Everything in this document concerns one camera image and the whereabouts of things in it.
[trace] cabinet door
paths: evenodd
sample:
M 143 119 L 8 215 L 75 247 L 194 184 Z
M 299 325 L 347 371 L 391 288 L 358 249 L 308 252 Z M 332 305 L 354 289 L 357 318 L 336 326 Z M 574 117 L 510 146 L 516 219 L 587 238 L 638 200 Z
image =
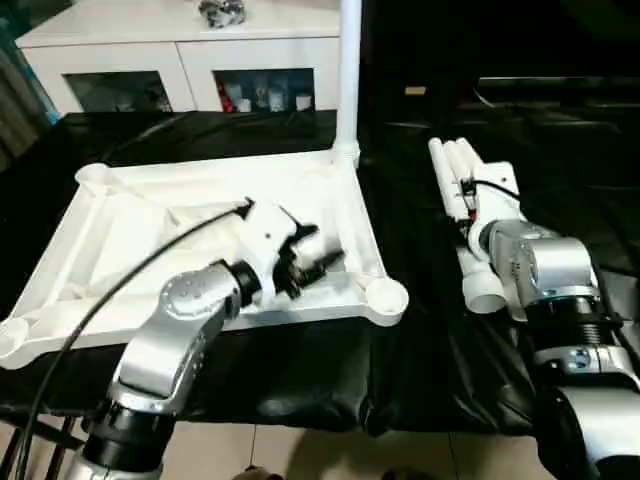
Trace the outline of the cabinet door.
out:
M 198 110 L 333 110 L 339 38 L 180 42 Z
M 194 109 L 174 43 L 23 48 L 58 112 Z

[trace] white plastic tray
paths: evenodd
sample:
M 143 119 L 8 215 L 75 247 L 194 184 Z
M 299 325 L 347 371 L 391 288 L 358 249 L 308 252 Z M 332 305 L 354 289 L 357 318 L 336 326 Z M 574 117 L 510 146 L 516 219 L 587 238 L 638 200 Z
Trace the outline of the white plastic tray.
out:
M 83 315 L 118 278 L 168 239 L 245 197 L 286 208 L 319 234 L 302 256 L 339 242 L 343 264 L 290 301 L 250 306 L 225 329 L 350 316 L 397 323 L 408 294 L 387 277 L 350 165 L 329 151 L 80 170 L 78 190 L 11 315 L 0 324 L 0 366 L 20 368 L 61 347 Z M 92 320 L 74 348 L 127 342 L 153 311 L 172 275 L 218 260 L 238 260 L 227 219 L 152 264 Z

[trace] black tablecloth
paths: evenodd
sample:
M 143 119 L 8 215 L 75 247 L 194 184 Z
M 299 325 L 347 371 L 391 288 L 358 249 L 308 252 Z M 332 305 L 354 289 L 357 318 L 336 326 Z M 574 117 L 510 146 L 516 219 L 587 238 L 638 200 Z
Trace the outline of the black tablecloth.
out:
M 0 318 L 8 315 L 75 191 L 73 174 L 112 166 L 328 148 L 331 113 L 70 115 L 0 175 Z M 636 316 L 640 158 L 633 112 L 460 114 L 437 128 L 362 128 L 358 171 L 389 274 L 409 290 L 400 324 L 364 319 L 227 332 L 215 340 L 184 419 L 326 430 L 528 433 L 533 389 L 526 330 L 464 309 L 450 227 L 427 149 L 466 136 L 485 161 L 514 165 L 527 216 L 583 239 L 628 275 L 607 275 L 615 307 Z M 635 324 L 625 330 L 636 342 Z M 103 398 L 122 346 L 73 351 L 46 407 L 83 415 Z M 26 411 L 51 356 L 0 370 L 0 411 Z

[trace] white pvc pipe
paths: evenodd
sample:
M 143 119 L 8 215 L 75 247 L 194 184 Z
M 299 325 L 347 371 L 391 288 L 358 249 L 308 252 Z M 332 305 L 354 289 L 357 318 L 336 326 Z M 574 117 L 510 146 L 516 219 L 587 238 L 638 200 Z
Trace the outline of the white pvc pipe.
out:
M 459 138 L 456 140 L 456 146 L 458 147 L 458 153 L 468 165 L 469 170 L 473 173 L 473 169 L 478 165 L 483 165 L 484 162 L 480 158 L 480 155 L 476 153 L 471 144 L 466 138 Z
M 460 153 L 457 144 L 449 140 L 448 142 L 444 142 L 443 148 L 444 153 L 451 164 L 451 169 L 456 177 L 456 181 L 461 182 L 462 180 L 468 180 L 469 177 L 471 177 L 471 168 L 462 158 L 462 154 Z
M 445 154 L 439 138 L 429 140 L 429 152 L 431 153 L 431 161 L 433 162 L 433 169 L 436 172 L 445 212 L 455 220 L 468 218 L 469 212 L 464 203 L 464 198 L 461 195 L 460 186 L 456 182 L 449 159 Z
M 358 166 L 358 92 L 360 84 L 360 31 L 362 0 L 341 1 L 340 90 L 336 139 L 337 161 Z
M 462 197 L 460 184 L 454 174 L 454 160 L 447 156 L 453 143 L 448 148 L 442 145 L 439 138 L 429 140 L 429 152 L 436 172 L 440 194 L 447 215 L 461 220 L 468 217 L 467 207 Z M 466 175 L 468 167 L 462 162 L 457 165 L 458 174 Z M 506 305 L 502 282 L 491 270 L 488 262 L 479 260 L 466 247 L 457 247 L 458 263 L 462 271 L 462 295 L 467 308 L 479 314 L 493 313 Z

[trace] tiled floor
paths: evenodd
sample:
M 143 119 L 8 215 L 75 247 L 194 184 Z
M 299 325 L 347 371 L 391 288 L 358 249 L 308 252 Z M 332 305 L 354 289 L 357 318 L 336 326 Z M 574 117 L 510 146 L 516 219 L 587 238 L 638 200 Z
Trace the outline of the tiled floor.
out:
M 45 419 L 59 426 L 60 419 Z M 76 428 L 82 438 L 84 433 Z M 0 427 L 0 453 L 11 431 Z M 34 444 L 31 479 L 44 478 L 53 446 Z M 65 457 L 65 468 L 71 460 Z M 165 455 L 163 480 L 232 480 L 249 465 L 287 480 L 374 480 L 412 467 L 436 480 L 550 480 L 532 438 L 391 432 L 361 433 L 231 424 L 178 424 Z

